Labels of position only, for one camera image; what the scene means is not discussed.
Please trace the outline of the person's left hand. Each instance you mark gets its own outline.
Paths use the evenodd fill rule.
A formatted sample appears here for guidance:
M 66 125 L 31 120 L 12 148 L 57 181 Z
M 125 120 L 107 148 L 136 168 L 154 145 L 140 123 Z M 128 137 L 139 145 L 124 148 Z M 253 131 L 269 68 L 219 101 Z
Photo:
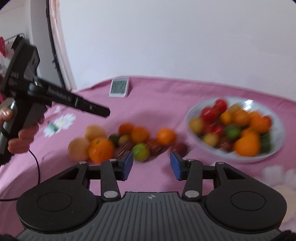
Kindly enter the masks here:
M 4 121 L 9 121 L 13 116 L 13 111 L 8 107 L 1 108 L 1 125 Z M 9 141 L 8 150 L 12 154 L 26 153 L 30 149 L 31 143 L 34 141 L 35 135 L 39 130 L 39 125 L 43 124 L 45 120 L 42 115 L 36 123 L 28 128 L 19 131 L 18 137 Z

